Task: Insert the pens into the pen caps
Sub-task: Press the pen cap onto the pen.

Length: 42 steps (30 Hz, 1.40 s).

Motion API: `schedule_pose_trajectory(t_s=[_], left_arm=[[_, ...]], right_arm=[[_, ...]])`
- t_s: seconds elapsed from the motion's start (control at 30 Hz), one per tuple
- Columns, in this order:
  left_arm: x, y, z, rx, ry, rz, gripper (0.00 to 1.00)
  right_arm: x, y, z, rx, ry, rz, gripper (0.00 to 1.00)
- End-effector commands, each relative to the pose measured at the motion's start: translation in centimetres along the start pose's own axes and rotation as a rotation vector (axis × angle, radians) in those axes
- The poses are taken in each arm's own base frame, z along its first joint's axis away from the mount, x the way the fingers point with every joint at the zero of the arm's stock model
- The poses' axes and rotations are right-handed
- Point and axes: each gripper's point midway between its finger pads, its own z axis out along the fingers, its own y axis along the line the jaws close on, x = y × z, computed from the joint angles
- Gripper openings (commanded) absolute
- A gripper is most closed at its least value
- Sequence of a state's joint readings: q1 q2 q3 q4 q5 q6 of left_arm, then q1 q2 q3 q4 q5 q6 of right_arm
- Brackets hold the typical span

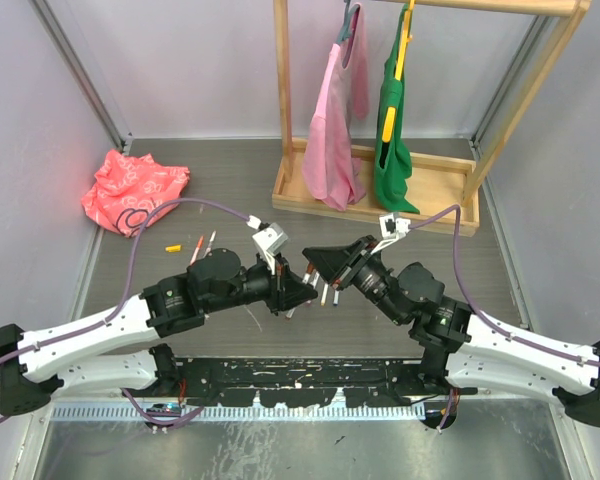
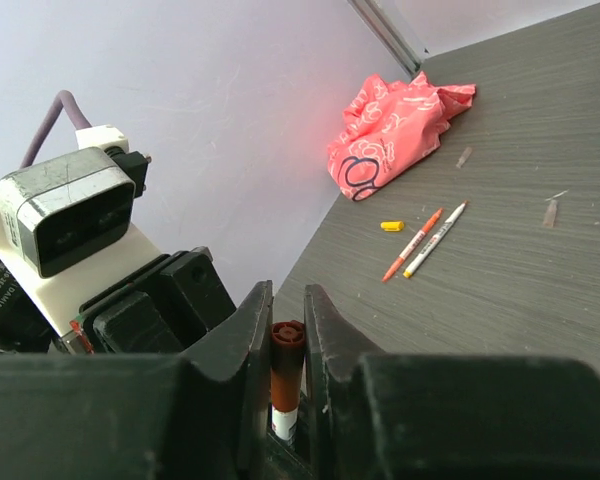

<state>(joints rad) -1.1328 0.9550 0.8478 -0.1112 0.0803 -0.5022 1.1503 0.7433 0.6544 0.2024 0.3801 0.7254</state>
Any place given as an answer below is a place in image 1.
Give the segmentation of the yellow pen cap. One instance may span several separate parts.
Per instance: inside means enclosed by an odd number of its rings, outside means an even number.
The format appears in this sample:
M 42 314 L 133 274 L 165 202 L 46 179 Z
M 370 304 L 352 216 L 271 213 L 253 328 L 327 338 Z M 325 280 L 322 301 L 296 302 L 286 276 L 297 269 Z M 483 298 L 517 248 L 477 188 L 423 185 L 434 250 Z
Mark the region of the yellow pen cap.
M 176 253 L 176 252 L 180 252 L 182 249 L 182 245 L 180 244 L 176 244 L 176 245 L 169 245 L 165 247 L 165 251 L 167 253 Z

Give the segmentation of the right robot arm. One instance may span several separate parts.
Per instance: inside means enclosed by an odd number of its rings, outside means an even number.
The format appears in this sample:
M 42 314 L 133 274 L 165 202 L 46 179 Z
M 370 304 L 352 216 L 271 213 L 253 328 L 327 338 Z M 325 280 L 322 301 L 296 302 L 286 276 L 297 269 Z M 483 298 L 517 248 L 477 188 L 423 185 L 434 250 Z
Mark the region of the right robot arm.
M 366 236 L 302 254 L 330 286 L 356 289 L 392 323 L 408 327 L 424 349 L 424 390 L 501 390 L 557 405 L 572 420 L 600 428 L 600 341 L 578 345 L 509 325 L 445 295 L 444 284 L 419 262 L 393 274 L 378 246 Z

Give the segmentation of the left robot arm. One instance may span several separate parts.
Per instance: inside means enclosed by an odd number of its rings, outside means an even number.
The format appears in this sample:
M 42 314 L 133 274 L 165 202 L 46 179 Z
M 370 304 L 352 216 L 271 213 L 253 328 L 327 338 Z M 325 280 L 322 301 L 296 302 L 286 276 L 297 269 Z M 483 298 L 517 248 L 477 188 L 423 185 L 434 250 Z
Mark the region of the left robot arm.
M 204 325 L 213 313 L 264 303 L 277 315 L 314 300 L 317 291 L 280 254 L 242 266 L 228 249 L 212 250 L 175 276 L 160 280 L 114 307 L 47 329 L 0 328 L 0 413 L 23 415 L 68 386 L 65 374 L 87 377 L 83 359 L 151 342 Z

